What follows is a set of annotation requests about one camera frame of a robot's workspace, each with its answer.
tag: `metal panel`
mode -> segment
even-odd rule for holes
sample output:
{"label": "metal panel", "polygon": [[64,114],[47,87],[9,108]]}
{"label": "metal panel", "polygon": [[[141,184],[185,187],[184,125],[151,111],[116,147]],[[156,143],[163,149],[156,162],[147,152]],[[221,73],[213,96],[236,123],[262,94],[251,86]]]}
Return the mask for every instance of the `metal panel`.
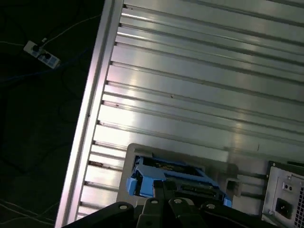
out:
{"label": "metal panel", "polygon": [[198,0],[201,4],[210,3],[213,7],[227,7],[228,9],[241,10],[243,13],[250,12],[256,16],[266,16],[272,20],[283,19],[286,23],[298,22],[304,24],[304,9],[287,6],[281,3],[267,0]]}
{"label": "metal panel", "polygon": [[117,192],[84,186],[81,201],[96,208],[104,208],[116,201]]}
{"label": "metal panel", "polygon": [[[187,71],[188,74],[192,74],[192,72],[189,72],[191,68],[184,68],[185,66],[177,60],[167,59],[167,61],[164,61],[164,59],[159,58],[156,55],[145,55],[143,51],[134,52],[133,50],[124,47],[114,47],[112,60],[125,61],[128,62],[128,64],[136,63],[136,65],[140,65],[141,67],[158,66],[158,70],[169,68],[176,73]],[[194,72],[204,72],[204,69],[197,69]],[[193,83],[187,81],[186,78],[185,80],[175,79],[123,67],[121,67],[119,71],[117,71],[116,67],[111,67],[109,69],[108,78],[109,81],[156,90],[173,96],[179,95],[197,100],[200,100],[200,98],[203,97],[207,102],[220,105],[229,104],[229,106],[243,110],[256,111],[298,121],[304,120],[304,115],[302,115],[304,113],[304,106],[302,105],[252,96],[233,90],[204,85],[204,83]]]}
{"label": "metal panel", "polygon": [[176,16],[203,21],[205,23],[230,27],[232,29],[243,31],[248,31],[249,29],[251,32],[258,34],[297,42],[303,42],[304,40],[304,30],[302,28],[248,15],[242,15],[224,9],[206,7],[191,1],[125,0],[124,2],[130,6],[169,13]]}
{"label": "metal panel", "polygon": [[282,2],[106,1],[56,227],[115,202],[131,143],[236,164],[258,214],[265,159],[304,162],[304,9]]}
{"label": "metal panel", "polygon": [[87,167],[85,181],[118,189],[121,175],[122,174],[120,171],[114,171],[89,165]]}

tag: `power cord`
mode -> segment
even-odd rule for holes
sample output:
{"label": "power cord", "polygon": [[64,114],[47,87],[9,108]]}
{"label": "power cord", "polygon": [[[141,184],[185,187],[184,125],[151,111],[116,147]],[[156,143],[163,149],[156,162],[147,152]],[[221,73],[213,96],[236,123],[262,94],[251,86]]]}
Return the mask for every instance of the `power cord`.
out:
{"label": "power cord", "polygon": [[[21,210],[23,210],[23,211],[26,211],[26,212],[28,212],[28,213],[30,213],[30,214],[39,216],[39,217],[41,217],[41,218],[43,218],[43,219],[45,219],[45,220],[49,220],[49,221],[51,221],[51,222],[54,222],[54,220],[53,220],[53,219],[50,219],[50,218],[47,218],[47,217],[44,217],[44,216],[42,216],[42,215],[45,214],[46,212],[48,212],[48,211],[49,211],[50,209],[52,209],[55,205],[58,204],[58,202],[57,202],[56,204],[53,204],[52,206],[48,207],[44,212],[42,212],[42,213],[40,213],[40,214],[37,214],[37,213],[35,213],[35,212],[31,211],[31,210],[25,209],[25,208],[23,208],[23,207],[21,207],[21,206],[19,206],[19,205],[17,205],[17,204],[14,204],[14,203],[11,203],[11,202],[7,202],[7,201],[5,201],[5,200],[3,200],[3,199],[0,199],[0,201],[4,202],[4,203],[6,203],[6,204],[12,205],[12,206],[14,206],[14,207],[16,207],[16,208],[19,208],[19,209],[21,209]],[[27,219],[27,217],[19,217],[19,218],[14,218],[14,219],[12,219],[12,220],[22,219],[22,218],[23,218],[23,219]]]}
{"label": "power cord", "polygon": [[42,75],[42,74],[46,74],[46,73],[50,73],[59,69],[62,69],[66,66],[68,66],[69,64],[72,64],[74,62],[76,62],[84,53],[86,53],[89,50],[89,48],[86,48],[84,51],[82,51],[80,54],[78,54],[77,56],[75,56],[74,58],[68,60],[67,62],[65,62],[64,64],[61,64],[60,66],[58,66],[55,69],[49,69],[49,70],[44,70],[44,71],[39,71],[39,72],[35,72],[35,73],[30,73],[30,74],[24,74],[24,75],[18,75],[18,76],[13,76],[10,78],[7,78],[5,80],[0,81],[0,83],[5,83],[8,82],[10,80],[15,80],[15,79],[20,79],[20,78],[24,78],[24,77],[28,77],[28,76],[35,76],[35,75]]}
{"label": "power cord", "polygon": [[44,42],[43,45],[42,45],[41,47],[44,47],[44,46],[45,46],[46,44],[48,44],[49,42],[53,41],[54,39],[57,39],[58,37],[60,37],[60,36],[63,35],[64,33],[66,33],[67,31],[69,31],[71,28],[75,27],[76,25],[79,25],[79,24],[81,24],[81,23],[83,23],[83,22],[86,22],[86,21],[88,21],[88,20],[92,20],[92,19],[98,18],[98,17],[100,17],[100,16],[101,16],[101,14],[98,14],[98,15],[96,15],[96,16],[87,18],[87,19],[85,19],[85,20],[82,20],[82,21],[80,21],[80,22],[78,22],[78,23],[76,23],[76,24],[70,26],[69,28],[67,28],[67,29],[64,30],[63,32],[59,33],[57,36],[55,36],[55,37],[53,37],[52,39],[49,39],[48,41]]}
{"label": "power cord", "polygon": [[[44,221],[42,221],[42,220],[40,220],[40,219],[38,219],[38,218],[39,218],[39,217],[42,217],[42,215],[44,215],[45,213],[47,213],[50,209],[52,209],[52,208],[53,208],[55,205],[57,205],[59,202],[57,202],[57,203],[51,205],[51,206],[48,207],[44,212],[42,212],[42,213],[40,213],[40,214],[37,214],[37,213],[32,212],[32,211],[30,211],[30,210],[24,209],[24,208],[22,208],[22,207],[20,207],[20,206],[18,206],[18,205],[16,205],[16,204],[7,202],[7,201],[5,201],[5,200],[3,200],[3,199],[1,199],[1,201],[2,201],[2,202],[5,202],[5,203],[7,203],[7,204],[10,204],[10,205],[16,206],[16,207],[18,207],[18,208],[20,208],[20,209],[23,209],[23,210],[25,210],[25,211],[27,211],[27,212],[30,212],[30,213],[32,213],[32,214],[35,214],[36,216],[34,216],[34,217],[29,216],[29,215],[27,215],[27,214],[25,214],[25,213],[16,211],[16,210],[14,210],[14,209],[11,209],[11,208],[9,208],[9,207],[7,207],[7,206],[5,206],[5,205],[3,205],[3,204],[0,203],[0,206],[4,207],[5,209],[10,210],[10,211],[13,211],[13,212],[15,212],[15,213],[17,213],[17,214],[21,214],[21,215],[24,216],[24,217],[13,218],[13,219],[10,219],[10,220],[8,220],[8,221],[0,222],[0,225],[5,225],[5,224],[8,224],[8,223],[10,223],[10,222],[12,222],[12,221],[18,220],[18,219],[32,219],[32,220],[35,220],[35,221],[37,221],[37,222],[39,222],[39,223],[43,223],[43,224],[46,224],[46,225],[50,225],[50,226],[53,226],[53,225],[54,225],[54,223],[44,222]],[[45,219],[47,219],[47,220],[50,220],[50,221],[54,222],[53,219],[49,219],[49,218],[46,218],[46,217],[42,217],[42,218],[45,218]]]}

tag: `cable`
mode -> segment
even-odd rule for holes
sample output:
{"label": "cable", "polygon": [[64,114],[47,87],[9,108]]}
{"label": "cable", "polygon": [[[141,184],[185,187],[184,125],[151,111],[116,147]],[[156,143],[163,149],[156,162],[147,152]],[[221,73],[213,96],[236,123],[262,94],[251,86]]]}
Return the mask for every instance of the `cable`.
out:
{"label": "cable", "polygon": [[24,175],[27,174],[27,173],[29,173],[29,172],[32,172],[36,167],[38,167],[39,165],[41,165],[41,164],[43,163],[43,161],[49,156],[50,153],[52,153],[52,152],[54,152],[54,151],[56,151],[56,150],[58,150],[58,149],[60,149],[60,148],[62,148],[62,147],[64,147],[64,146],[72,146],[72,143],[71,143],[71,142],[68,142],[68,143],[65,142],[65,143],[62,143],[62,144],[60,144],[60,145],[58,145],[58,146],[52,148],[51,150],[49,150],[48,152],[46,152],[46,153],[43,155],[43,157],[40,159],[39,162],[37,162],[37,163],[34,164],[32,167],[30,167],[29,169],[27,169],[27,170],[25,171]]}
{"label": "cable", "polygon": [[[26,214],[24,214],[24,213],[21,213],[21,212],[19,212],[19,211],[16,211],[16,210],[13,210],[13,209],[11,209],[11,208],[8,208],[8,207],[4,206],[4,205],[1,204],[1,203],[0,203],[0,206],[6,208],[7,210],[13,211],[13,212],[15,212],[15,213],[17,213],[17,214],[24,215],[24,216],[26,216],[27,218],[30,218],[30,219],[35,220],[35,221],[37,221],[37,222],[40,222],[40,223],[43,223],[43,224],[46,224],[46,225],[50,225],[50,226],[53,226],[53,225],[54,225],[53,223],[44,222],[44,221],[41,221],[41,220],[39,220],[39,219],[37,219],[37,218],[35,218],[35,217],[31,217],[31,216],[28,216],[28,215],[26,215]],[[2,223],[0,223],[0,224],[3,225],[3,224],[6,224],[6,223],[8,223],[8,222],[11,222],[11,220],[2,222]]]}
{"label": "cable", "polygon": [[67,29],[64,30],[63,32],[59,33],[57,36],[55,36],[55,37],[53,37],[52,39],[49,39],[48,41],[46,41],[41,47],[44,47],[44,46],[45,46],[46,44],[48,44],[49,42],[51,42],[51,41],[53,41],[54,39],[60,37],[62,34],[66,33],[67,31],[69,31],[69,30],[70,30],[71,28],[73,28],[74,26],[79,25],[79,24],[81,24],[81,23],[83,23],[83,22],[86,22],[86,21],[88,21],[88,20],[92,20],[92,19],[98,18],[98,17],[100,17],[100,16],[101,16],[101,14],[98,14],[98,15],[96,15],[96,16],[87,18],[87,19],[85,19],[85,20],[82,20],[82,21],[80,21],[80,22],[78,22],[78,23],[76,23],[76,24],[70,26],[69,28],[67,28]]}
{"label": "cable", "polygon": [[[38,215],[39,217],[41,217],[41,215],[45,214],[45,213],[48,212],[53,206],[55,206],[55,205],[57,205],[57,204],[59,203],[59,202],[57,202],[56,204],[53,204],[52,206],[50,206],[49,208],[47,208],[44,212],[42,212],[42,213],[40,213],[40,214],[37,214],[37,213],[35,213],[35,212],[31,211],[31,210],[25,209],[25,208],[23,208],[23,207],[21,207],[21,206],[19,206],[19,205],[17,205],[17,204],[7,202],[7,201],[5,201],[5,200],[3,200],[3,199],[0,199],[0,200],[1,200],[2,202],[5,202],[5,203],[10,204],[10,205],[12,205],[12,206],[15,206],[15,207],[17,207],[17,208],[20,208],[20,209],[22,209],[22,210],[24,210],[24,211],[26,211],[26,212],[32,213],[32,214],[34,214],[34,215]],[[54,222],[53,219],[46,218],[46,217],[43,217],[43,218],[46,219],[46,220],[49,220],[49,221]]]}
{"label": "cable", "polygon": [[73,16],[73,18],[72,18],[70,21],[68,21],[67,23],[64,23],[64,24],[60,24],[60,25],[58,25],[58,26],[52,28],[52,30],[50,30],[50,31],[44,36],[44,38],[49,39],[49,37],[52,35],[52,33],[55,32],[56,30],[59,30],[59,29],[62,30],[63,27],[66,27],[66,26],[68,26],[69,24],[73,24],[73,23],[75,22],[76,18],[78,17],[79,13],[80,13],[81,6],[82,6],[82,3],[83,3],[83,2],[84,2],[84,0],[80,0],[80,1],[79,1],[79,5],[78,5],[78,7],[77,7],[77,11],[76,11],[75,15]]}
{"label": "cable", "polygon": [[6,80],[0,81],[0,83],[8,82],[10,80],[14,80],[14,79],[17,79],[17,78],[23,78],[23,77],[27,77],[27,76],[35,76],[35,75],[41,75],[41,74],[46,74],[46,73],[49,73],[49,72],[53,72],[55,70],[61,69],[61,68],[65,67],[65,66],[67,66],[67,65],[69,65],[69,64],[77,61],[88,50],[89,50],[89,48],[85,49],[79,55],[77,55],[76,57],[72,58],[71,60],[65,62],[64,64],[61,64],[60,66],[56,67],[55,69],[49,69],[49,70],[39,71],[39,72],[31,73],[31,74],[13,76],[13,77],[10,77],[10,78],[8,78]]}
{"label": "cable", "polygon": [[25,30],[23,29],[23,27],[14,18],[12,18],[4,10],[2,10],[2,8],[0,8],[0,13],[2,15],[4,15],[7,19],[9,19],[11,22],[13,22],[16,25],[16,27],[19,28],[19,30],[21,31],[21,33],[23,35],[23,43],[26,44],[29,39],[28,39],[28,36],[27,36]]}
{"label": "cable", "polygon": [[11,42],[7,42],[7,41],[0,41],[0,44],[11,44],[11,45],[15,45],[15,46],[24,46],[23,44],[16,44],[16,43],[11,43]]}
{"label": "cable", "polygon": [[[18,206],[18,205],[16,205],[16,204],[7,202],[7,201],[5,201],[5,200],[3,200],[3,199],[0,199],[0,200],[1,200],[1,201],[4,201],[4,202],[6,202],[6,203],[8,203],[8,204],[10,204],[10,205],[19,207],[19,208],[21,208],[21,209],[23,209],[23,210],[26,210],[26,211],[28,211],[28,212],[30,212],[30,213],[36,214],[37,216],[33,217],[33,218],[35,218],[35,219],[41,217],[43,214],[45,214],[46,212],[48,212],[51,208],[53,208],[55,205],[57,205],[57,204],[59,203],[59,202],[57,202],[57,203],[53,204],[52,206],[50,206],[49,208],[47,208],[44,212],[42,212],[42,213],[40,213],[40,214],[37,214],[37,213],[32,212],[32,211],[30,211],[30,210],[24,209],[24,208],[22,208],[22,207],[20,207],[20,206]],[[52,222],[54,222],[53,219],[50,219],[50,218],[48,219],[48,218],[46,218],[46,217],[43,217],[43,218],[44,218],[44,219],[47,219],[47,220],[50,220],[50,221],[52,221]],[[18,219],[29,219],[29,217],[18,217],[18,218],[13,218],[13,219],[10,219],[10,220],[8,220],[8,221],[5,221],[5,222],[0,223],[0,225],[7,224],[7,223],[10,223],[10,222],[15,221],[15,220],[18,220]]]}
{"label": "cable", "polygon": [[62,86],[77,100],[80,100],[82,97],[81,96],[78,96],[75,92],[73,92],[68,86],[67,84],[65,83],[65,80],[64,80],[64,75],[66,73],[66,71],[68,70],[68,68],[65,68],[61,74],[60,74],[60,80],[61,80],[61,84]]}

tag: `blue drive bracket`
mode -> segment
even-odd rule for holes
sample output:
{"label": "blue drive bracket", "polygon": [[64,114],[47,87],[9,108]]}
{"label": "blue drive bracket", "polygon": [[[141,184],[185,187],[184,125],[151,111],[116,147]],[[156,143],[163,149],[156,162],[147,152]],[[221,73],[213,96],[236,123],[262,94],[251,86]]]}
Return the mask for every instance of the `blue drive bracket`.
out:
{"label": "blue drive bracket", "polygon": [[[219,189],[219,185],[205,173],[195,167],[189,167],[182,162],[168,162],[159,158],[145,158],[137,156],[133,164],[133,173],[127,178],[126,188],[130,196],[153,197],[153,181],[182,180],[187,186],[208,185]],[[232,207],[232,201],[228,195],[221,191],[223,204]]]}

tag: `blue cable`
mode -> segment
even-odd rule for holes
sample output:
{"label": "blue cable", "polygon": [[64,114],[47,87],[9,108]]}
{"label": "blue cable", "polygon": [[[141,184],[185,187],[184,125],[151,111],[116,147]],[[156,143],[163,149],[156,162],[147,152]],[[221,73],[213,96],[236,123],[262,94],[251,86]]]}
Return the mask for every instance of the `blue cable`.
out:
{"label": "blue cable", "polygon": [[87,52],[90,48],[87,48],[85,49],[83,52],[81,52],[79,55],[77,55],[76,57],[70,59],[69,61],[65,62],[64,64],[61,64],[60,66],[54,68],[54,69],[49,69],[49,70],[44,70],[44,71],[39,71],[39,72],[35,72],[35,73],[30,73],[30,74],[26,74],[26,75],[19,75],[19,76],[13,76],[13,77],[10,77],[6,80],[3,80],[3,81],[0,81],[0,83],[3,83],[3,82],[8,82],[10,80],[13,80],[13,79],[17,79],[17,78],[22,78],[22,77],[27,77],[27,76],[34,76],[34,75],[41,75],[41,74],[46,74],[46,73],[49,73],[49,72],[53,72],[55,70],[58,70],[58,69],[61,69],[71,63],[74,63],[75,61],[77,61],[85,52]]}

